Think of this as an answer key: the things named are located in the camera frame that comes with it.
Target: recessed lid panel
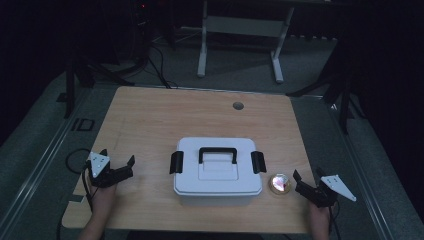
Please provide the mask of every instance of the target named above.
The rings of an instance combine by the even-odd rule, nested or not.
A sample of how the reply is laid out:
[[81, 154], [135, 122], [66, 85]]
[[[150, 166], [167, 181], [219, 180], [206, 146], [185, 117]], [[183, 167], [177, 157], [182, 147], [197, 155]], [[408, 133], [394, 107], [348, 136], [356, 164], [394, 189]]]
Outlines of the recessed lid panel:
[[184, 152], [183, 171], [174, 177], [179, 195], [248, 196], [262, 190], [260, 175], [253, 172], [251, 139], [188, 137], [177, 150]]

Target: carrying handle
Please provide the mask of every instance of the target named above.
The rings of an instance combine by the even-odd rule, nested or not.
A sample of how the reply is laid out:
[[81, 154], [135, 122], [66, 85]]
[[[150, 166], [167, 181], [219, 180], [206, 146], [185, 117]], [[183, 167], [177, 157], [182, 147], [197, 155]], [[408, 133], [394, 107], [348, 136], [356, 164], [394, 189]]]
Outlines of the carrying handle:
[[233, 160], [232, 164], [237, 164], [237, 149], [235, 148], [226, 148], [226, 147], [202, 147], [199, 149], [199, 164], [203, 163], [203, 154], [207, 152], [212, 153], [232, 153]]

